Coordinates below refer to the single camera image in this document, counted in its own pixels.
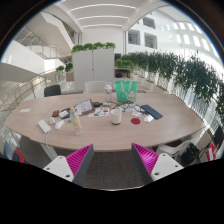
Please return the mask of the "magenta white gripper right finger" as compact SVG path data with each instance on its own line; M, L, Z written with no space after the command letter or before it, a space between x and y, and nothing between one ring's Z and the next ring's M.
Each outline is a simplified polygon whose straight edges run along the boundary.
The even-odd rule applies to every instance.
M167 153L157 154L136 143L132 144L131 153L145 185L182 169Z

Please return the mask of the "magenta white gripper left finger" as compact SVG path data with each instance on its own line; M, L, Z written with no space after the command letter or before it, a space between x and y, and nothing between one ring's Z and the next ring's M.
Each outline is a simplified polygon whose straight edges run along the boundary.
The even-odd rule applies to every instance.
M44 170L82 186L93 155L94 147L90 144L68 156L56 157Z

